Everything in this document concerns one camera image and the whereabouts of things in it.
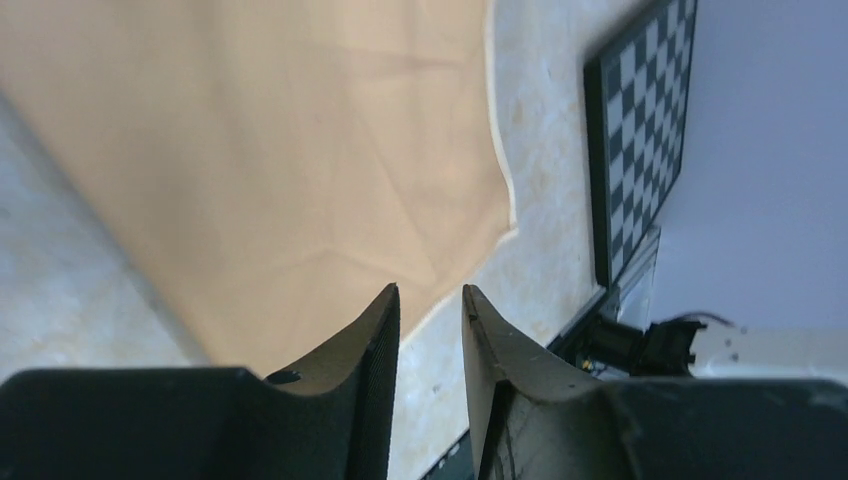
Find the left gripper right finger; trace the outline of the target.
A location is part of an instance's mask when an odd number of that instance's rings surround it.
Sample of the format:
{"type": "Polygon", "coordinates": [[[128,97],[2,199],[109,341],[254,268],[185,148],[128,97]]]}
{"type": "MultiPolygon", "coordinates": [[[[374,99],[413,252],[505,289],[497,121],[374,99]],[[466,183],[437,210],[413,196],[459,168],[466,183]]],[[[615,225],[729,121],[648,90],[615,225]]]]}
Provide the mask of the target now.
{"type": "Polygon", "coordinates": [[[479,479],[843,479],[847,390],[826,380],[603,381],[462,291],[469,423],[479,479]],[[480,446],[493,390],[515,393],[494,453],[480,446]]]}

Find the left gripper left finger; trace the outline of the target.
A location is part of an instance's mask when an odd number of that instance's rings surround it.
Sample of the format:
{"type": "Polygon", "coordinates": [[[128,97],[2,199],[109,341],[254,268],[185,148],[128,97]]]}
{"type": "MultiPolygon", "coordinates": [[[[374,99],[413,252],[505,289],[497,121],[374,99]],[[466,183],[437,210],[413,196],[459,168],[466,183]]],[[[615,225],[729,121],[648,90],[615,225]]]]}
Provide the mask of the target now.
{"type": "Polygon", "coordinates": [[[31,369],[1,386],[5,479],[383,479],[400,295],[266,377],[244,367],[31,369]]]}

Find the orange cloth napkin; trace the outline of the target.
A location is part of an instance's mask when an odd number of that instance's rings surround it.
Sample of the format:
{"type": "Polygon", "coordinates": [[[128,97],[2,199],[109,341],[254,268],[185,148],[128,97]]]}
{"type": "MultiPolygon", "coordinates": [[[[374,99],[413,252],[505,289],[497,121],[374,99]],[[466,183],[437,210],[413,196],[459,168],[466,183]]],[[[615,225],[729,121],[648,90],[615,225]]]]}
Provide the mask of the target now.
{"type": "Polygon", "coordinates": [[[490,1],[5,1],[1,90],[217,364],[387,284],[409,335],[517,228],[490,1]]]}

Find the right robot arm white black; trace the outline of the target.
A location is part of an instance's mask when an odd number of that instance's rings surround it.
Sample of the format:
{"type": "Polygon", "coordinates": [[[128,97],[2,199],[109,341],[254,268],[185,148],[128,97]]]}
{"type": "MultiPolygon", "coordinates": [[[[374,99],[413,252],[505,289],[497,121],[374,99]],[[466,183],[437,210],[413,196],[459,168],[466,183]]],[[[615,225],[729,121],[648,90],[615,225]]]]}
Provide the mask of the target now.
{"type": "Polygon", "coordinates": [[[646,329],[603,319],[588,334],[584,358],[630,376],[814,378],[847,383],[847,331],[749,328],[706,312],[646,329]]]}

